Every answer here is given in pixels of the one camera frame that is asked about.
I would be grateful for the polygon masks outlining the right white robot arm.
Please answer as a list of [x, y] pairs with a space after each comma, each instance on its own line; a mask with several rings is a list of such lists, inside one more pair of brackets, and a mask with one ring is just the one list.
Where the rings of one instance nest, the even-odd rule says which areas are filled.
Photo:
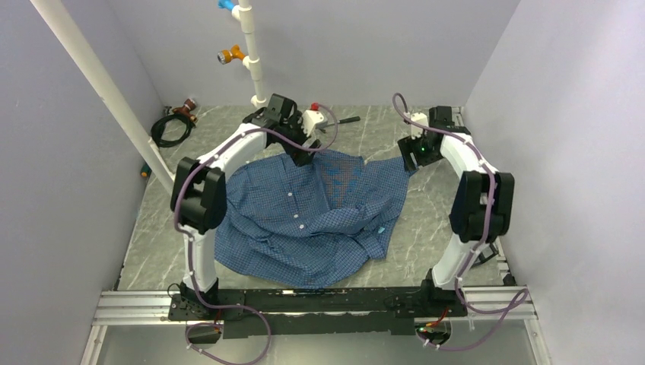
[[409, 136], [398, 141], [405, 170], [414, 172], [446, 160], [459, 177], [449, 214], [452, 236], [419, 295], [422, 311], [436, 316], [463, 298], [463, 275], [483, 245], [508, 231], [515, 179], [488, 163], [470, 131], [451, 121], [448, 106], [433, 107], [427, 114], [406, 108], [396, 111], [411, 128]]

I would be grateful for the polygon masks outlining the blue checkered shirt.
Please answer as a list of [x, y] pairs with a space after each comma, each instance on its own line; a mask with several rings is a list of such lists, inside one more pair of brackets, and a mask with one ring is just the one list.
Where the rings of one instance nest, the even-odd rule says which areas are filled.
[[248, 163], [227, 180], [214, 257], [241, 275], [333, 285], [386, 257], [409, 178], [401, 157], [365, 161], [338, 151], [303, 167], [285, 154]]

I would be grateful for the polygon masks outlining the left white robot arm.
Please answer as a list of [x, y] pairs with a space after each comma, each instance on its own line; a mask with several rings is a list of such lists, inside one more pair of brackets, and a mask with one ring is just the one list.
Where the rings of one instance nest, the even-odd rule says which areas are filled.
[[199, 319], [211, 318], [219, 306], [214, 245], [208, 243], [207, 235], [227, 213], [228, 179], [274, 143], [281, 145], [297, 166], [309, 164], [323, 148], [313, 134], [327, 120], [317, 104], [300, 111], [294, 100], [273, 94], [267, 106], [246, 116], [212, 151], [198, 158], [185, 157], [177, 164], [170, 209], [185, 244], [180, 295]]

